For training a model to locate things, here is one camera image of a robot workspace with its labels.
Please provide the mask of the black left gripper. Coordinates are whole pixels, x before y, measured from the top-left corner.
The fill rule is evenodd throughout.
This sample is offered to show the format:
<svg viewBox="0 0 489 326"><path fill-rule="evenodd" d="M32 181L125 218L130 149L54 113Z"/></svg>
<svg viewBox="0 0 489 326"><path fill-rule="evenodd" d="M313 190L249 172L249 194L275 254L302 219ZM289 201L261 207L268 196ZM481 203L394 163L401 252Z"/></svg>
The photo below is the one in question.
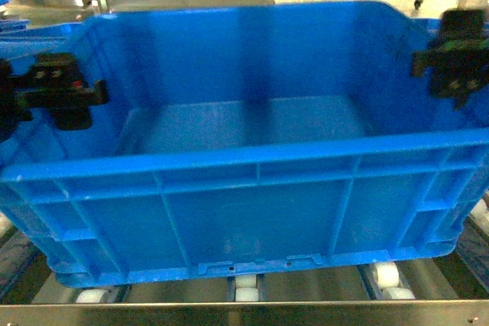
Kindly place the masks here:
<svg viewBox="0 0 489 326"><path fill-rule="evenodd" d="M21 122L33 120L33 109L49 113L61 131L92 126L90 108L109 102L106 82L90 86L70 53L39 53L29 70L18 75L1 60L1 140L8 140Z"/></svg>

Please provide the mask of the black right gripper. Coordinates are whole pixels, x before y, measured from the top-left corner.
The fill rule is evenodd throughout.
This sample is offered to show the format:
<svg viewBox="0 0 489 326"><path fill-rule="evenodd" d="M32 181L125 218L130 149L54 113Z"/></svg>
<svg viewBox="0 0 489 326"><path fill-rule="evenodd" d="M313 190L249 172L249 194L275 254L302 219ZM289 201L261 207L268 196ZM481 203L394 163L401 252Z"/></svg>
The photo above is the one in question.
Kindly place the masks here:
<svg viewBox="0 0 489 326"><path fill-rule="evenodd" d="M430 71L429 94L451 98L463 108L471 95L488 86L486 11L450 9L442 14L436 36L425 50L412 54L410 75Z"/></svg>

